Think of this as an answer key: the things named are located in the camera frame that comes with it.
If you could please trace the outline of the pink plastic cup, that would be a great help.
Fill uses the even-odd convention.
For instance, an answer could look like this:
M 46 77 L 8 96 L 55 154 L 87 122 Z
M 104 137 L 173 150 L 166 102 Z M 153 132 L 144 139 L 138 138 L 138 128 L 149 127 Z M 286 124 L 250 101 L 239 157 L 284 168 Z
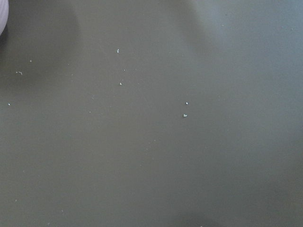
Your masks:
M 3 33 L 9 16 L 9 1 L 0 0 L 0 34 Z

